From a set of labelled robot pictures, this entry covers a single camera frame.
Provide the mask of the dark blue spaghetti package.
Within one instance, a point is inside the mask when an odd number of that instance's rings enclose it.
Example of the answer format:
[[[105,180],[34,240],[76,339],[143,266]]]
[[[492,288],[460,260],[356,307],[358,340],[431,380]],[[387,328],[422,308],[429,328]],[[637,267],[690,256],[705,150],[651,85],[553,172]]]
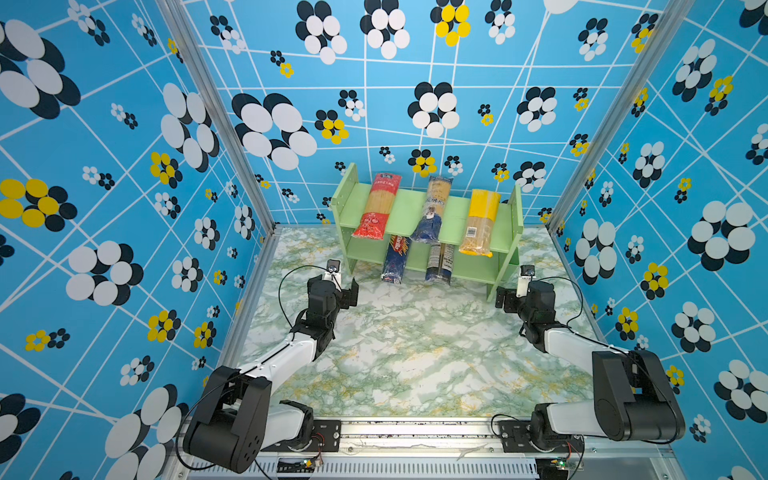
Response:
[[[402,283],[410,246],[409,237],[398,235],[390,237],[381,273],[382,281],[392,284]]]

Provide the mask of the clear blue spaghetti package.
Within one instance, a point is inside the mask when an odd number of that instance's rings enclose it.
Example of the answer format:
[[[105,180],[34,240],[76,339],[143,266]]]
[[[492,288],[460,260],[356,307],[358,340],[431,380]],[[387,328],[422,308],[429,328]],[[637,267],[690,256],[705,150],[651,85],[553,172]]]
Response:
[[[455,247],[450,244],[435,244],[430,247],[425,273],[427,282],[451,283],[454,267]]]

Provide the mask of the blue yellow spaghetti package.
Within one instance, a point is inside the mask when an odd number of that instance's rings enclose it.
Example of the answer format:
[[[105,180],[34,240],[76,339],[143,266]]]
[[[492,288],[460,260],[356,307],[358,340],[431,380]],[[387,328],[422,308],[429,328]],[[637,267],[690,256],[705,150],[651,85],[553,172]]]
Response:
[[[421,218],[410,236],[412,241],[430,245],[438,243],[452,182],[452,179],[445,177],[429,178]]]

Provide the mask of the red spaghetti package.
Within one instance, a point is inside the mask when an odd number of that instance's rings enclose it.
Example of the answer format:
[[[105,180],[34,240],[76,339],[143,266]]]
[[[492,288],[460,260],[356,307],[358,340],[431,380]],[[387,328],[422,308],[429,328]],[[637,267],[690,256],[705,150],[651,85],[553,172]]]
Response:
[[[376,175],[354,238],[382,240],[402,177],[391,173]]]

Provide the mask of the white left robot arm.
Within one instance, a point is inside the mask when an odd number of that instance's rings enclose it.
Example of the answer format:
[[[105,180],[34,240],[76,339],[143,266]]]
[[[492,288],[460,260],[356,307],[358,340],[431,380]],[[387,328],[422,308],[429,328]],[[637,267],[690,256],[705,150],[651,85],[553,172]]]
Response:
[[[194,406],[178,454],[205,460],[210,466],[245,472],[265,447],[275,444],[300,449],[313,440],[314,411],[302,403],[272,394],[291,376],[316,361],[335,339],[342,310],[357,305],[359,284],[343,289],[338,272],[307,281],[308,305],[284,342],[254,363],[241,368],[222,366]]]

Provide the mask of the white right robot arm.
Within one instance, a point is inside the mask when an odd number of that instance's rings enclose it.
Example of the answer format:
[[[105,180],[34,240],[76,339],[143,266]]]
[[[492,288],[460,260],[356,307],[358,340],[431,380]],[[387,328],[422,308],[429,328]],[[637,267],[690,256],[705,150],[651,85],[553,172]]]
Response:
[[[684,416],[659,357],[576,332],[557,320],[555,300],[547,278],[521,279],[516,289],[496,291],[495,307],[520,318],[520,335],[531,345],[592,377],[590,400],[535,406],[528,427],[531,443],[550,450],[577,436],[656,445],[681,439]]]

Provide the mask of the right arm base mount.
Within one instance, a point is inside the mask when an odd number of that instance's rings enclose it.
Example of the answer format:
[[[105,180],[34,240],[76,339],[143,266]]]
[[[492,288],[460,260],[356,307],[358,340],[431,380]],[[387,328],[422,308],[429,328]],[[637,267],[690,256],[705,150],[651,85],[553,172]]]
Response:
[[[556,433],[546,416],[548,404],[537,404],[529,420],[505,414],[492,418],[492,433],[505,453],[582,453],[584,440],[571,434]]]

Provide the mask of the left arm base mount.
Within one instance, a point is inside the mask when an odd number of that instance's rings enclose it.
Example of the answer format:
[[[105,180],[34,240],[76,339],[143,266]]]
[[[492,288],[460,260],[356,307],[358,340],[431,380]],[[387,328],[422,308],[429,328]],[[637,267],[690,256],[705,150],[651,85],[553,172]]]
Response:
[[[316,418],[311,407],[282,400],[269,409],[261,450],[267,452],[338,452],[342,422]]]

